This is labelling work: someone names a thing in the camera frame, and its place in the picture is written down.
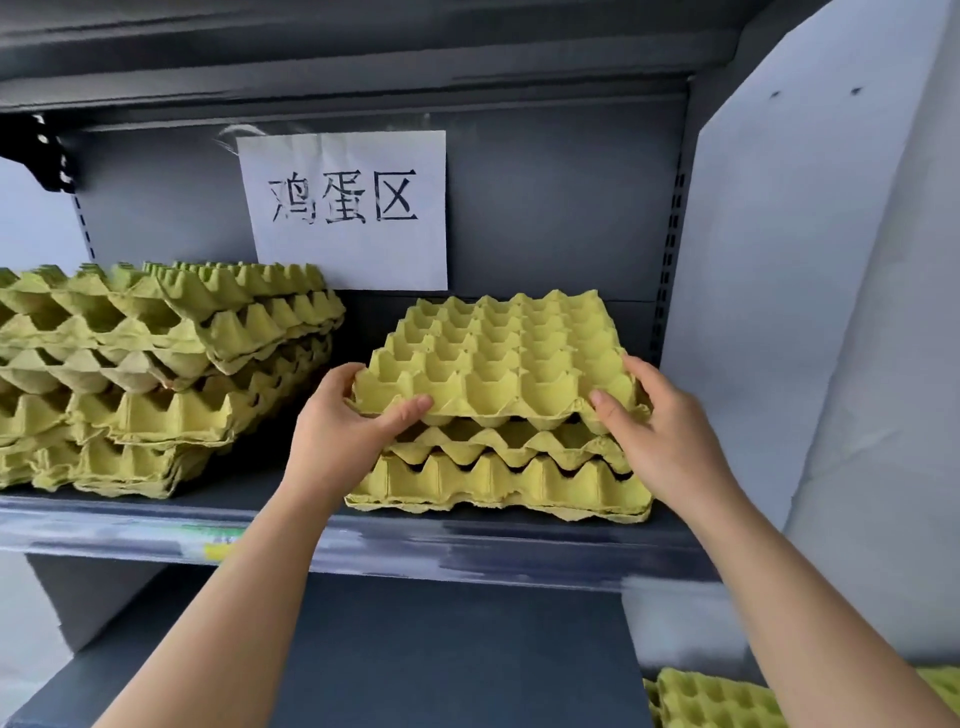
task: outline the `hand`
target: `hand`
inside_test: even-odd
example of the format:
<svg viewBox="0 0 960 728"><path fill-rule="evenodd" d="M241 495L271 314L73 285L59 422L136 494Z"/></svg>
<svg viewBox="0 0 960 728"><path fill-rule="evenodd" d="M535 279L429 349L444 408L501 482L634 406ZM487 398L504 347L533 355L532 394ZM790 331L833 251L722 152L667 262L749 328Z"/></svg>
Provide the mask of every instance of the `hand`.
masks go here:
<svg viewBox="0 0 960 728"><path fill-rule="evenodd" d="M363 364L326 373L297 417L281 488L318 498L335 509L369 473L377 456L433 405L429 395L398 402L377 418L358 415L344 402Z"/></svg>
<svg viewBox="0 0 960 728"><path fill-rule="evenodd" d="M649 422L636 422L606 392L594 390L590 401L650 492L685 521L745 497L696 398L642 359L625 355L623 362L654 405Z"/></svg>

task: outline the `stack of egg trays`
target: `stack of egg trays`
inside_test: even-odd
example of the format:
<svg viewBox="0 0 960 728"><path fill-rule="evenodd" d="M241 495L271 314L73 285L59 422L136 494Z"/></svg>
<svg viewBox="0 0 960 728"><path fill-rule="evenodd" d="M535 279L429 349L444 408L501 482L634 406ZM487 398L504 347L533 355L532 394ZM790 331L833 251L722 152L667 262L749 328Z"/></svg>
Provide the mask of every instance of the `stack of egg trays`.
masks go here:
<svg viewBox="0 0 960 728"><path fill-rule="evenodd" d="M418 301L353 389L361 414L429 394L422 422L347 497L361 510L523 505L568 521L640 522L651 496L587 399L649 415L596 291L534 300Z"/></svg>
<svg viewBox="0 0 960 728"><path fill-rule="evenodd" d="M330 356L312 265L0 269L0 487L167 497Z"/></svg>
<svg viewBox="0 0 960 728"><path fill-rule="evenodd" d="M960 668L920 667L917 672L960 715ZM656 682L643 684L658 728L787 728L773 691L759 685L669 667Z"/></svg>

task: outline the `forearm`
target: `forearm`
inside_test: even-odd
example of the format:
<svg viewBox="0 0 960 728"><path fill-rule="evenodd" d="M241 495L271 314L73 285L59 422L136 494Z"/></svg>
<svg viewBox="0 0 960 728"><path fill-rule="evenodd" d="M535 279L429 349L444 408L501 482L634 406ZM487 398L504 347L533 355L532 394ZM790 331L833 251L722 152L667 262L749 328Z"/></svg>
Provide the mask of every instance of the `forearm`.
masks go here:
<svg viewBox="0 0 960 728"><path fill-rule="evenodd" d="M691 526L732 594L791 728L960 725L745 496Z"/></svg>
<svg viewBox="0 0 960 728"><path fill-rule="evenodd" d="M97 728L266 725L330 511L281 486Z"/></svg>

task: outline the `white wall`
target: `white wall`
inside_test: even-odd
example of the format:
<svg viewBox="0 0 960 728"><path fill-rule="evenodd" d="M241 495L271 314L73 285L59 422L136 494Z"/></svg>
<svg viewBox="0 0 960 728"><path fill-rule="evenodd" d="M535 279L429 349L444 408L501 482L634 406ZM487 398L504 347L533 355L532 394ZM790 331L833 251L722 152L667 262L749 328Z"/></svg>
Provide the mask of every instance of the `white wall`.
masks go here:
<svg viewBox="0 0 960 728"><path fill-rule="evenodd" d="M833 0L784 38L700 134L662 368L703 401L740 482L779 527L947 8L948 0ZM705 637L685 625L713 619L709 664L726 652L736 672L745 641L720 634L734 629L715 619L723 588L673 601L652 599L656 588L644 582L624 594L641 663L697 667ZM688 642L660 641L683 634Z"/></svg>
<svg viewBox="0 0 960 728"><path fill-rule="evenodd" d="M27 557L0 551L0 725L73 657Z"/></svg>
<svg viewBox="0 0 960 728"><path fill-rule="evenodd" d="M906 657L960 660L960 4L786 532Z"/></svg>
<svg viewBox="0 0 960 728"><path fill-rule="evenodd" d="M0 158L0 267L52 263L73 273L89 260L73 196L47 192L22 164Z"/></svg>

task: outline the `white paper sign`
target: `white paper sign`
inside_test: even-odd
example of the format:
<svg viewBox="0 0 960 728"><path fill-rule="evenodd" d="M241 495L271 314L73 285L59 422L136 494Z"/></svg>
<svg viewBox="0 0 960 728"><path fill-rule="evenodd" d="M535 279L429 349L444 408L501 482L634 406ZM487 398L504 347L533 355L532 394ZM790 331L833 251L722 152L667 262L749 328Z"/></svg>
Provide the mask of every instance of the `white paper sign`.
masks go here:
<svg viewBox="0 0 960 728"><path fill-rule="evenodd" d="M261 263L316 263L333 288L446 290L445 132L237 145Z"/></svg>

